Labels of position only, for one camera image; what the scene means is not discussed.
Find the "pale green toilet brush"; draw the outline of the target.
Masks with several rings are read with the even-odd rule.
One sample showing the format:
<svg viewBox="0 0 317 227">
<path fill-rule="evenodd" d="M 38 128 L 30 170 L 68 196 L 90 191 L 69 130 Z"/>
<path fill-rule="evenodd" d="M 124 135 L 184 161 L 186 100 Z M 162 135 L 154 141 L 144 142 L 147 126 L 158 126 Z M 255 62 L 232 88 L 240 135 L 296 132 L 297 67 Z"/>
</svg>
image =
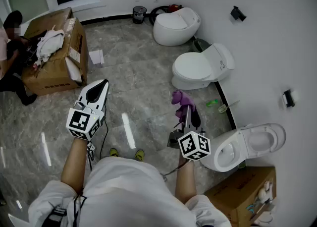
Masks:
<svg viewBox="0 0 317 227">
<path fill-rule="evenodd" d="M 238 104 L 239 103 L 239 101 L 235 101 L 234 103 L 232 103 L 232 104 L 230 104 L 230 105 L 225 105 L 225 104 L 223 104 L 222 106 L 220 106 L 219 108 L 218 108 L 218 111 L 219 111 L 219 113 L 225 113 L 230 107 L 232 107 L 232 106 L 234 106 L 234 105 L 236 105 L 236 104 Z"/>
</svg>

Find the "white towel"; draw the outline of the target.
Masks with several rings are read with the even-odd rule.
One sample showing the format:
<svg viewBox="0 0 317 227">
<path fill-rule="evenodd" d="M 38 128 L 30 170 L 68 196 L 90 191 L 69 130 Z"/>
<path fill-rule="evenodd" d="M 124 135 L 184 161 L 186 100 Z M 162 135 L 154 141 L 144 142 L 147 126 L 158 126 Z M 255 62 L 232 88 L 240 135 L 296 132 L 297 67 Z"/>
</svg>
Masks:
<svg viewBox="0 0 317 227">
<path fill-rule="evenodd" d="M 49 30 L 37 44 L 37 61 L 35 64 L 40 66 L 49 60 L 52 54 L 62 48 L 65 33 L 63 30 Z"/>
</svg>

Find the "green mesh basket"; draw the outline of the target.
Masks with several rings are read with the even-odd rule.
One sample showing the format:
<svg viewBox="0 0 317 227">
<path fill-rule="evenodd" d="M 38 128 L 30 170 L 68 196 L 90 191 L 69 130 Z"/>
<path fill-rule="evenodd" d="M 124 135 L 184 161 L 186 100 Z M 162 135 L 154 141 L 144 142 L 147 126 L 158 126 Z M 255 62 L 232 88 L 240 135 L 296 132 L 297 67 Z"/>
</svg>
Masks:
<svg viewBox="0 0 317 227">
<path fill-rule="evenodd" d="M 211 44 L 203 39 L 200 38 L 196 38 L 193 42 L 192 42 L 192 49 L 194 52 L 197 53 L 202 53 L 203 51 L 205 51 L 207 48 L 209 48 L 211 46 Z"/>
</svg>

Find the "white toilet with raised lid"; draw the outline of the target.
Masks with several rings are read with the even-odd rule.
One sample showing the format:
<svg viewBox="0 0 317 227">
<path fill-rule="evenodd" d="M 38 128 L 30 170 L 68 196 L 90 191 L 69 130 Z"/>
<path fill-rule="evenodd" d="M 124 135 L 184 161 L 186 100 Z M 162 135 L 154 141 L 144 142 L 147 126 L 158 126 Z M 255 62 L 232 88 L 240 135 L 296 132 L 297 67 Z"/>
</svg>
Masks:
<svg viewBox="0 0 317 227">
<path fill-rule="evenodd" d="M 280 124 L 249 125 L 212 139 L 211 154 L 200 162 L 211 170 L 227 172 L 246 159 L 278 151 L 285 141 L 286 131 Z"/>
</svg>

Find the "black bag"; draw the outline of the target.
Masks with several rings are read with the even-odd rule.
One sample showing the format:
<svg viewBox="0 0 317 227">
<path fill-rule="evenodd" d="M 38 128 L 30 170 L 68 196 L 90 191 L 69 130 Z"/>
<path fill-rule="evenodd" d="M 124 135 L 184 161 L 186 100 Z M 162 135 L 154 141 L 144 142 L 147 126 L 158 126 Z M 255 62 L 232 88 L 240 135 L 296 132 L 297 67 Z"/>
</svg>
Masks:
<svg viewBox="0 0 317 227">
<path fill-rule="evenodd" d="M 19 56 L 17 58 L 18 63 L 23 65 L 24 67 L 32 66 L 35 61 L 38 59 L 36 52 L 38 48 L 38 43 L 42 37 L 45 36 L 47 30 L 43 31 L 39 35 L 33 36 L 30 39 L 26 39 L 21 36 L 22 39 L 27 40 L 27 44 L 23 44 L 21 41 L 18 40 L 10 40 L 7 43 L 7 59 L 13 55 L 15 50 L 19 51 Z"/>
</svg>

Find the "black holder with paper roll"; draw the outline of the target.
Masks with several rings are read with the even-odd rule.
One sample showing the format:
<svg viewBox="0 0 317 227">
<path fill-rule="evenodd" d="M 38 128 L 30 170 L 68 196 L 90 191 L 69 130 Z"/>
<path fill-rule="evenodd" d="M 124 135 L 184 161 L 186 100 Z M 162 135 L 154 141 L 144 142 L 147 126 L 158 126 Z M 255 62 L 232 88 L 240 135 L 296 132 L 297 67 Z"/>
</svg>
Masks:
<svg viewBox="0 0 317 227">
<path fill-rule="evenodd" d="M 282 99 L 284 102 L 284 105 L 287 108 L 291 108 L 294 107 L 296 102 L 298 101 L 298 93 L 295 90 L 291 90 L 288 89 L 286 91 L 284 91 L 283 95 L 282 95 Z"/>
</svg>

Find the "black wall paper holder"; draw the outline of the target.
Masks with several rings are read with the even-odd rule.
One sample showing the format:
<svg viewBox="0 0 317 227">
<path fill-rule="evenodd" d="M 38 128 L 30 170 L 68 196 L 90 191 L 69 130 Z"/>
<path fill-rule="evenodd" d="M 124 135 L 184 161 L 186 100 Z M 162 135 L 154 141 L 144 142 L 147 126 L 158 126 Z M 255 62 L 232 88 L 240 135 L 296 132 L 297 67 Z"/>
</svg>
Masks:
<svg viewBox="0 0 317 227">
<path fill-rule="evenodd" d="M 241 20 L 244 21 L 247 17 L 244 15 L 244 13 L 241 12 L 239 7 L 234 6 L 230 15 L 234 18 L 235 21 Z"/>
</svg>

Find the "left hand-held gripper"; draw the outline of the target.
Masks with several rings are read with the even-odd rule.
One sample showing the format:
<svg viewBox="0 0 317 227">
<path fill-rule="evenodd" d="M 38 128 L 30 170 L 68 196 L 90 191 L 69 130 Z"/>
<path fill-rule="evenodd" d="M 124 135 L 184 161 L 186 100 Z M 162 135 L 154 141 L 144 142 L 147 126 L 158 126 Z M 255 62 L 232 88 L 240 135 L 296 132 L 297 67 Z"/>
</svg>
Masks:
<svg viewBox="0 0 317 227">
<path fill-rule="evenodd" d="M 91 141 L 105 120 L 109 81 L 101 79 L 85 86 L 70 108 L 66 128 L 74 137 Z"/>
</svg>

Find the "white toilet with label panel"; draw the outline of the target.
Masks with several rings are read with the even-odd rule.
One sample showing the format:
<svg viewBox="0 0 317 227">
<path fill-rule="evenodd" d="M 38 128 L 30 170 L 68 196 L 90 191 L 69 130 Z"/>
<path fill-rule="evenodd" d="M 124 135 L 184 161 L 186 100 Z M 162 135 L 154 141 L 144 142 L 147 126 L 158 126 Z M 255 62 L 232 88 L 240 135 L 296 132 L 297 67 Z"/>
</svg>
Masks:
<svg viewBox="0 0 317 227">
<path fill-rule="evenodd" d="M 222 44 L 213 43 L 201 53 L 181 54 L 173 63 L 171 83 L 179 90 L 206 88 L 227 77 L 234 68 L 230 51 Z"/>
</svg>

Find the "person's white shirt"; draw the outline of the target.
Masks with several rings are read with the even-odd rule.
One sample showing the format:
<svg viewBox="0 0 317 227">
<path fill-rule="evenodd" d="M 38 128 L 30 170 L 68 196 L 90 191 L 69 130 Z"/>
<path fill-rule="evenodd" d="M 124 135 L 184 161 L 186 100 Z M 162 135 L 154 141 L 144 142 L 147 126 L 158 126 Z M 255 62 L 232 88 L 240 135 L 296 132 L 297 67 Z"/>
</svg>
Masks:
<svg viewBox="0 0 317 227">
<path fill-rule="evenodd" d="M 96 164 L 81 196 L 50 181 L 29 207 L 30 224 L 41 227 L 54 209 L 66 211 L 62 227 L 231 227 L 206 196 L 182 203 L 155 167 L 118 157 Z"/>
</svg>

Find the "person's left forearm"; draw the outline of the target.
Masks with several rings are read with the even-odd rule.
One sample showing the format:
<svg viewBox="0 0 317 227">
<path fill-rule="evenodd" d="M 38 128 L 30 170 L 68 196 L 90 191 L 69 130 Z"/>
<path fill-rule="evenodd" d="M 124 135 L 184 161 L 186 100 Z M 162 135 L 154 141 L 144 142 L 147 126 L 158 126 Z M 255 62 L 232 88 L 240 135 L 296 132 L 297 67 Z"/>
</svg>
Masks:
<svg viewBox="0 0 317 227">
<path fill-rule="evenodd" d="M 67 156 L 61 182 L 69 185 L 77 194 L 81 193 L 84 184 L 87 157 L 87 141 L 74 138 Z"/>
</svg>

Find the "white paper sheet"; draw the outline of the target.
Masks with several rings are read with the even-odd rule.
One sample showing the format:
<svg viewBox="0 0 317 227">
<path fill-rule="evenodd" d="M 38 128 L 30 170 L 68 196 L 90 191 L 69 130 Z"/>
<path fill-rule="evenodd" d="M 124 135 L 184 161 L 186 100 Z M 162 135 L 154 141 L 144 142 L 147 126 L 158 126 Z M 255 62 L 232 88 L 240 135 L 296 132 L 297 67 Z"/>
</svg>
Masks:
<svg viewBox="0 0 317 227">
<path fill-rule="evenodd" d="M 103 50 L 95 50 L 89 52 L 89 57 L 91 60 L 91 63 L 96 67 L 103 67 L 105 61 L 104 61 L 104 55 Z"/>
</svg>

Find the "white plastic fittings pile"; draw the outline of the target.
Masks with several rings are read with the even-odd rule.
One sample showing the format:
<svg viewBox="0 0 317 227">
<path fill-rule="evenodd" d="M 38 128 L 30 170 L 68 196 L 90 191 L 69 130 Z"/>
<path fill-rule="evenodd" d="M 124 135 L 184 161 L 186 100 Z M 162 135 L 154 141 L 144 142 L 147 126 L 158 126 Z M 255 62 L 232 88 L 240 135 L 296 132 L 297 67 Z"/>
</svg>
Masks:
<svg viewBox="0 0 317 227">
<path fill-rule="evenodd" d="M 273 187 L 273 181 L 265 181 L 255 196 L 253 204 L 248 207 L 248 211 L 252 213 L 250 217 L 252 227 L 260 227 L 260 215 L 273 206 Z"/>
</svg>

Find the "white egg-shaped toilet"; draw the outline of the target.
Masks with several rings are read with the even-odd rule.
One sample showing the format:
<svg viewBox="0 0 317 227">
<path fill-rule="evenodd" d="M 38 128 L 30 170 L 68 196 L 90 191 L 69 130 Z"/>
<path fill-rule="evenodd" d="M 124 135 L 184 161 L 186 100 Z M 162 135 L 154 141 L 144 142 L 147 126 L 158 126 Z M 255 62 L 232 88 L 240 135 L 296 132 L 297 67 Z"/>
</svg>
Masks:
<svg viewBox="0 0 317 227">
<path fill-rule="evenodd" d="M 200 24 L 200 17 L 189 7 L 162 13 L 154 22 L 153 37 L 162 46 L 179 46 L 196 34 Z"/>
</svg>

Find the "purple cloth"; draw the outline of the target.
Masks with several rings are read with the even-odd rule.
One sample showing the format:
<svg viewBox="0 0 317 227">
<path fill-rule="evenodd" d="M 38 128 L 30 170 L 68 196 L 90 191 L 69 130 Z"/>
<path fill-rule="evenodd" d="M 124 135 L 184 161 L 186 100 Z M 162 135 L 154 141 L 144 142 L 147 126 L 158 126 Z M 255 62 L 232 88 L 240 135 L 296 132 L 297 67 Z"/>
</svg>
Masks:
<svg viewBox="0 0 317 227">
<path fill-rule="evenodd" d="M 179 118 L 179 120 L 181 120 L 186 114 L 188 107 L 190 107 L 191 111 L 193 112 L 196 110 L 196 105 L 194 104 L 192 98 L 181 90 L 176 90 L 172 93 L 171 104 L 180 105 L 179 109 L 175 112 L 175 115 Z"/>
</svg>

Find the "person's right forearm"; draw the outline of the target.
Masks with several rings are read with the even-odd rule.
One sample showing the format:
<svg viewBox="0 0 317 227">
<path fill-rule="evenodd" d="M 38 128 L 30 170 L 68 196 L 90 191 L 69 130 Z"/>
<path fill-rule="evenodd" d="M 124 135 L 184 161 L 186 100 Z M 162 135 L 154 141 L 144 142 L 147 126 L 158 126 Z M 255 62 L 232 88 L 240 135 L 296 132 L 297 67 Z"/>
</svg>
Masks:
<svg viewBox="0 0 317 227">
<path fill-rule="evenodd" d="M 183 167 L 177 171 L 175 197 L 183 204 L 186 204 L 187 201 L 197 195 L 194 162 L 187 161 L 180 155 L 179 165 L 183 165 Z"/>
</svg>

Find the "torn brown cardboard box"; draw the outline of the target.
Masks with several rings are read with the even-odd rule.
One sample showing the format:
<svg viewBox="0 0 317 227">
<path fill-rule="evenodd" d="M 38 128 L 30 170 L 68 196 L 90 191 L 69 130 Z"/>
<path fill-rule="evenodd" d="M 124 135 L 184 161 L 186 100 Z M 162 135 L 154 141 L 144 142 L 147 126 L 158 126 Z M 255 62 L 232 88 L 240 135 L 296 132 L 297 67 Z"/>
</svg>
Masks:
<svg viewBox="0 0 317 227">
<path fill-rule="evenodd" d="M 88 47 L 85 30 L 77 18 L 66 20 L 64 42 L 38 69 L 24 68 L 21 80 L 34 94 L 43 96 L 87 84 Z"/>
</svg>

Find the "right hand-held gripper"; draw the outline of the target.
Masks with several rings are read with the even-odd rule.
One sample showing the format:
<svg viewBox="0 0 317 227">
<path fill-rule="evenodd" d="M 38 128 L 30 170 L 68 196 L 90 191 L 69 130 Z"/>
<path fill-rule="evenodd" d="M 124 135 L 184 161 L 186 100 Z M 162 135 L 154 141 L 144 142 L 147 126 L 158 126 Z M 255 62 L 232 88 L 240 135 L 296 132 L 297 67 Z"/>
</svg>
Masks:
<svg viewBox="0 0 317 227">
<path fill-rule="evenodd" d="M 191 106 L 188 105 L 184 111 L 184 124 L 181 129 L 170 133 L 167 146 L 180 149 L 181 155 L 185 159 L 198 161 L 211 154 L 210 140 L 200 127 L 201 118 L 198 109 L 191 110 Z"/>
</svg>

